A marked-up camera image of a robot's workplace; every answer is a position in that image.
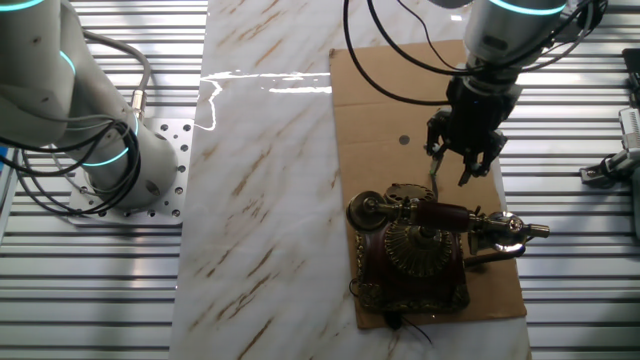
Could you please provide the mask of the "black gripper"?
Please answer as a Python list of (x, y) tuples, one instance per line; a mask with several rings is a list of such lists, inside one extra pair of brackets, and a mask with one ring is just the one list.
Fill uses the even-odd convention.
[(446, 95), (451, 105), (440, 108), (427, 122), (425, 151), (432, 158), (435, 176), (449, 149), (463, 156), (464, 171), (458, 185), (484, 177), (508, 138), (498, 130), (513, 111), (522, 88), (509, 84), (498, 92), (478, 92), (463, 77), (453, 77)]

